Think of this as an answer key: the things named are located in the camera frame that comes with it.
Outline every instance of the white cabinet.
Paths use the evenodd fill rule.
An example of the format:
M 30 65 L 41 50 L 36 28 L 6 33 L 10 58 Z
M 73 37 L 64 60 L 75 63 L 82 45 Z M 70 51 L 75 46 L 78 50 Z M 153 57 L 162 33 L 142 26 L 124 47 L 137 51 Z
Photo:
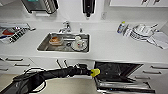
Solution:
M 168 7 L 168 0 L 111 0 L 110 6 Z
M 20 56 L 0 56 L 3 63 L 1 71 L 7 74 L 23 74 L 25 70 L 37 68 L 29 58 Z
M 57 58 L 31 57 L 30 58 L 37 66 L 46 70 L 60 69 Z
M 150 0 L 148 7 L 168 7 L 168 0 Z
M 142 65 L 139 69 L 133 72 L 129 78 L 138 81 L 148 81 L 156 79 L 168 73 L 168 64 L 147 63 Z
M 111 0 L 110 6 L 146 7 L 149 0 Z
M 13 1 L 15 1 L 15 0 L 0 0 L 0 6 L 4 6 L 4 5 L 11 3 Z

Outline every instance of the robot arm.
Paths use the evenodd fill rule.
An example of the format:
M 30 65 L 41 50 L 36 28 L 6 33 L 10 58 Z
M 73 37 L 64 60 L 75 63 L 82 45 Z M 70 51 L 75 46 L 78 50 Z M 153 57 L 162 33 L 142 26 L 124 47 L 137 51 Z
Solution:
M 77 68 L 69 66 L 68 68 L 49 70 L 49 71 L 40 71 L 27 73 L 16 76 L 13 78 L 13 82 L 7 86 L 0 94 L 28 94 L 28 93 L 37 93 L 43 90 L 46 86 L 45 80 L 53 78 L 65 78 L 67 76 L 73 77 L 74 75 L 88 75 L 95 77 L 100 73 L 99 69 L 88 70 L 87 67 Z M 33 91 L 38 86 L 44 82 L 44 87 L 39 91 Z

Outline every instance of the white countertop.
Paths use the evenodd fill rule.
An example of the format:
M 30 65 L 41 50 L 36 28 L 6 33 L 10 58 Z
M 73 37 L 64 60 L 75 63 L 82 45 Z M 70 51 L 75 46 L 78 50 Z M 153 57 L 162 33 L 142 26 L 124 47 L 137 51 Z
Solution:
M 130 63 L 168 63 L 168 49 L 163 50 L 147 42 L 134 40 L 131 37 L 124 38 L 114 31 L 88 31 L 90 48 L 87 53 L 38 51 L 38 46 L 47 34 L 55 31 L 58 30 L 38 29 L 27 32 L 15 43 L 3 44 L 0 42 L 0 55 L 92 59 Z

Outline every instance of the soap dispenser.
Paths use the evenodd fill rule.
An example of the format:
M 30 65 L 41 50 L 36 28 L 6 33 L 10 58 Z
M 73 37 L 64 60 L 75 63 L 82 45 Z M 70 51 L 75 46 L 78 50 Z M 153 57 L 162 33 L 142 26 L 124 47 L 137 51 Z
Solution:
M 94 13 L 95 0 L 83 0 L 83 13 L 86 17 L 90 17 Z

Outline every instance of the sink basin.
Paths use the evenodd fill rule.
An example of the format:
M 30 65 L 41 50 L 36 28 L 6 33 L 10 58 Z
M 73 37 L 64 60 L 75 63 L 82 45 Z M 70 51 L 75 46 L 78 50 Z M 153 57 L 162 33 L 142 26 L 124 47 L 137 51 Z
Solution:
M 62 45 L 51 45 L 49 43 L 50 39 L 54 36 L 62 37 Z M 75 41 L 75 37 L 80 36 L 82 41 L 85 41 L 87 47 L 82 50 L 74 50 L 72 48 L 72 43 Z M 37 48 L 38 51 L 62 51 L 62 52 L 88 52 L 89 51 L 89 35 L 88 34 L 57 34 L 49 33 L 42 43 Z

